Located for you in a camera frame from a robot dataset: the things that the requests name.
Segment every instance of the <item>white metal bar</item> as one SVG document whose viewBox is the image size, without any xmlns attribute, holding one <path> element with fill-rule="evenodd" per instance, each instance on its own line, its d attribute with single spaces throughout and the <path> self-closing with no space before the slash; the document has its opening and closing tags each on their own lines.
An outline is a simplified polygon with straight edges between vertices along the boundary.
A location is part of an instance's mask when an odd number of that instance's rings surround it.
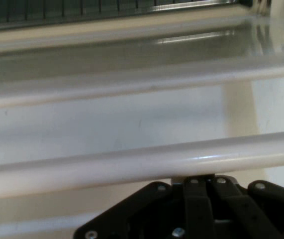
<svg viewBox="0 0 284 239">
<path fill-rule="evenodd" d="M 0 165 L 0 198 L 284 165 L 284 132 Z"/>
</svg>

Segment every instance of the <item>metal screw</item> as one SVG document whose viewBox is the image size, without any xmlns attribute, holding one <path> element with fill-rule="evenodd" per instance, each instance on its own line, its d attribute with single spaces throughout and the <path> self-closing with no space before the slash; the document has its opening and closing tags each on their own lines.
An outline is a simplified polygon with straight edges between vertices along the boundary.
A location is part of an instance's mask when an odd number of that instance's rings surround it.
<svg viewBox="0 0 284 239">
<path fill-rule="evenodd" d="M 224 178 L 218 178 L 217 179 L 217 183 L 226 183 L 227 181 L 226 181 L 226 179 L 224 179 Z"/>
<path fill-rule="evenodd" d="M 182 228 L 175 228 L 172 233 L 172 236 L 176 238 L 182 238 L 184 235 L 185 235 L 185 230 Z"/>
<path fill-rule="evenodd" d="M 160 186 L 158 186 L 157 190 L 158 190 L 158 191 L 165 191 L 165 190 L 166 190 L 166 187 L 163 186 L 163 185 L 160 185 Z"/>
<path fill-rule="evenodd" d="M 86 239 L 96 239 L 97 238 L 97 232 L 96 231 L 89 231 L 85 235 Z"/>
<path fill-rule="evenodd" d="M 257 184 L 255 185 L 255 187 L 258 188 L 258 189 L 261 189 L 261 190 L 263 190 L 263 189 L 266 188 L 266 186 L 265 186 L 263 183 L 257 183 Z"/>
<path fill-rule="evenodd" d="M 191 179 L 190 182 L 191 182 L 191 183 L 198 183 L 198 180 L 197 180 L 197 179 Z"/>
</svg>

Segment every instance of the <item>horizontal rail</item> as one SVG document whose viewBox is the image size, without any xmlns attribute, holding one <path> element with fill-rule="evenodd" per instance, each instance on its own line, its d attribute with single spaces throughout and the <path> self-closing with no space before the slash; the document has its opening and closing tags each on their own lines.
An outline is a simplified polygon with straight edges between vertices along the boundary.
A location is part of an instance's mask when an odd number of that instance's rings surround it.
<svg viewBox="0 0 284 239">
<path fill-rule="evenodd" d="M 0 165 L 0 198 L 284 165 L 284 132 Z"/>
</svg>

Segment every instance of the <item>metal grille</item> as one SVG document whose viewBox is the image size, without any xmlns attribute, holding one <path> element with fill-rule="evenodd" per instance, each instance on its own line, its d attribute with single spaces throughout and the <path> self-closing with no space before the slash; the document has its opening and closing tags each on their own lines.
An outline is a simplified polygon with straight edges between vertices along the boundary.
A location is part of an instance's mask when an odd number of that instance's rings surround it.
<svg viewBox="0 0 284 239">
<path fill-rule="evenodd" d="M 237 0 L 0 0 L 0 28 L 128 16 L 236 2 Z"/>
</svg>

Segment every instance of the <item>white floor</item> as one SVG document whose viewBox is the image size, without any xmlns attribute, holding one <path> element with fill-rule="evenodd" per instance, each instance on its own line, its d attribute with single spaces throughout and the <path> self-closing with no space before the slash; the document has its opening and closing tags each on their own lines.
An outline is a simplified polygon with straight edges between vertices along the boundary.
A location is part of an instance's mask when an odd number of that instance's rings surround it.
<svg viewBox="0 0 284 239">
<path fill-rule="evenodd" d="M 284 79 L 16 107 L 0 109 L 0 164 L 280 131 Z M 284 167 L 231 175 L 284 186 Z M 0 199 L 0 238 L 71 238 L 145 184 Z"/>
</svg>

